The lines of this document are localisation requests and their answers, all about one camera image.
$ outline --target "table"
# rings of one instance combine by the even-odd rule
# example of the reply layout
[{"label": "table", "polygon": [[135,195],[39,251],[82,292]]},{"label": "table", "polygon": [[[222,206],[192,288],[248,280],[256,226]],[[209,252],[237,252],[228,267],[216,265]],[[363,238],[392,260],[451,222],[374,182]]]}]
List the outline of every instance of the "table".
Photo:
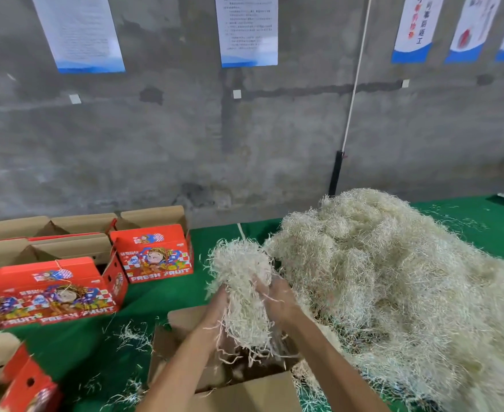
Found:
[{"label": "table", "polygon": [[[413,206],[442,221],[463,240],[504,258],[503,198],[458,198]],[[262,243],[277,231],[280,221],[244,223],[242,228],[247,237]],[[114,315],[10,330],[26,340],[29,352],[59,383],[64,394],[62,410],[128,410],[127,404],[104,405],[125,392],[129,379],[145,385],[150,352],[137,351],[135,346],[120,347],[116,334],[126,326],[152,333],[156,324],[166,323],[169,311],[205,304],[205,286],[210,277],[204,265],[208,252],[220,239],[241,236],[236,224],[194,229],[191,234],[193,275],[130,285],[124,307]]]}]

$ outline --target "forearm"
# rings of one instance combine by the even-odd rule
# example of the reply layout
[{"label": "forearm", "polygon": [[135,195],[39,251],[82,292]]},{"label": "forearm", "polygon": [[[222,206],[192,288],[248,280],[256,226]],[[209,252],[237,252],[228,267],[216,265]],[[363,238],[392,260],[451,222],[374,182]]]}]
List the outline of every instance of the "forearm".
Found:
[{"label": "forearm", "polygon": [[149,389],[136,412],[185,412],[213,347],[210,330],[196,328]]},{"label": "forearm", "polygon": [[321,385],[333,412],[388,412],[378,394],[303,312],[297,312],[286,328]]}]

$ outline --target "hand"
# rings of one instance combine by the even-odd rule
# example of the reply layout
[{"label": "hand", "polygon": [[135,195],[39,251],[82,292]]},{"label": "hand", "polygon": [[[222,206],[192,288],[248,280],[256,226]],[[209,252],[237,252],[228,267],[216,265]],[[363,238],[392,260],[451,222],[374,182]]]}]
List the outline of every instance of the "hand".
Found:
[{"label": "hand", "polygon": [[225,332],[222,330],[221,320],[223,314],[229,304],[227,290],[225,285],[221,285],[220,289],[212,296],[210,303],[206,307],[206,311],[197,326],[197,331],[203,332],[206,340],[212,343],[212,350],[216,348],[217,344],[221,344],[225,338]]},{"label": "hand", "polygon": [[283,331],[288,331],[287,328],[292,324],[292,320],[302,312],[288,282],[274,275],[269,287],[257,277],[253,278],[253,284],[262,298],[269,319]]}]

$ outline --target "green table cover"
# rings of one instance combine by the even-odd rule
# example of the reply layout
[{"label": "green table cover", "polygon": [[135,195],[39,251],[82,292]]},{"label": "green table cover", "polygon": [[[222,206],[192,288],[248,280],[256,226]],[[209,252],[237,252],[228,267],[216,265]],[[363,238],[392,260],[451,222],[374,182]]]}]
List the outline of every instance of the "green table cover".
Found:
[{"label": "green table cover", "polygon": [[[504,258],[504,200],[459,198],[414,204],[421,212],[441,220],[462,239],[488,253]],[[263,242],[276,232],[280,219],[242,224],[247,237]],[[129,286],[124,307],[114,315],[83,318],[59,324],[31,324],[12,328],[27,342],[30,353],[64,394],[62,410],[128,410],[128,404],[107,405],[126,390],[129,379],[145,386],[150,351],[134,346],[120,347],[116,334],[129,326],[152,333],[155,324],[165,324],[169,311],[205,303],[209,279],[204,267],[208,252],[220,239],[241,235],[236,225],[192,230],[195,252],[193,275]],[[399,409],[398,404],[392,410]]]}]

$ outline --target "gray wall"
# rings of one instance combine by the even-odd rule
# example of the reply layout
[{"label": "gray wall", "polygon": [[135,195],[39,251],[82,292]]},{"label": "gray wall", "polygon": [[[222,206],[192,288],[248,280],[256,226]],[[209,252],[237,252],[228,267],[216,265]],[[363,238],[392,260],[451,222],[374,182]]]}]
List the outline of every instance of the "gray wall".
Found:
[{"label": "gray wall", "polygon": [[[392,65],[403,1],[373,0],[338,189],[504,191],[504,0],[477,62],[443,65],[464,2],[446,0],[427,63]],[[60,75],[32,2],[0,0],[0,219],[182,203],[198,227],[316,204],[366,0],[279,0],[279,65],[232,70],[214,0],[110,4],[126,73]]]}]

